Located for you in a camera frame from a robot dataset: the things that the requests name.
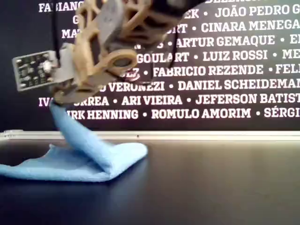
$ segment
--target wire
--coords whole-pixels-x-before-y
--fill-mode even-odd
[[[179,37],[178,31],[177,31],[177,29],[175,29],[174,43],[173,43],[173,49],[172,49],[172,61],[169,64],[169,69],[171,67],[173,67],[174,62],[175,62],[175,56],[176,56],[176,53],[177,53],[177,50],[178,50],[177,49],[177,40],[178,40],[178,37]]]
[[[57,58],[58,68],[60,68],[60,46],[59,46],[59,39],[58,39],[58,32],[57,32],[57,13],[56,13],[56,0],[52,0],[53,7],[52,7],[52,41],[53,47],[55,50],[55,55]]]

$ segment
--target black table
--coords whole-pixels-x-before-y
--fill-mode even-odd
[[[39,157],[49,143],[2,142],[0,163]],[[0,224],[300,224],[299,143],[144,143],[148,158],[103,184],[0,178]]]

